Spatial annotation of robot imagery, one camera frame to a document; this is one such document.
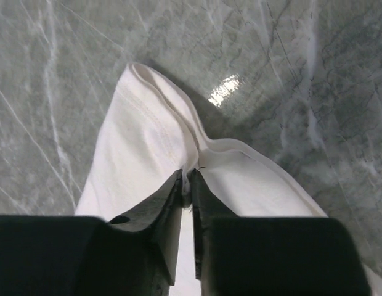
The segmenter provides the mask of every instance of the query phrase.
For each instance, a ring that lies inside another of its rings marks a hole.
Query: marble countertop
[[[382,1],[0,0],[0,213],[73,213],[130,61],[284,167],[382,275]]]

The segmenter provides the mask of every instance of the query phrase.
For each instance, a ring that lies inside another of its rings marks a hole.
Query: white fabric
[[[234,139],[211,140],[190,99],[163,75],[129,64],[100,129],[76,215],[106,221],[153,194],[171,174],[195,167],[212,192],[240,216],[326,216],[282,168]],[[374,296],[382,279],[367,270]],[[193,261],[192,214],[184,210],[176,284],[170,295],[200,295]]]

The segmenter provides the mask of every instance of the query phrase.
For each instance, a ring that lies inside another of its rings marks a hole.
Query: marble tabletop
[[[382,0],[0,0],[0,213],[73,213],[130,61],[284,167],[382,275]]]

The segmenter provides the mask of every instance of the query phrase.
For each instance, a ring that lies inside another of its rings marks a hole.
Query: garment
[[[209,139],[187,95],[135,63],[116,86],[76,215],[109,221],[153,194],[180,168],[187,190],[187,173],[199,167],[213,194],[239,216],[326,216],[273,161],[238,140]],[[382,279],[365,270],[374,295],[382,296]],[[170,295],[200,295],[190,210],[182,216]]]

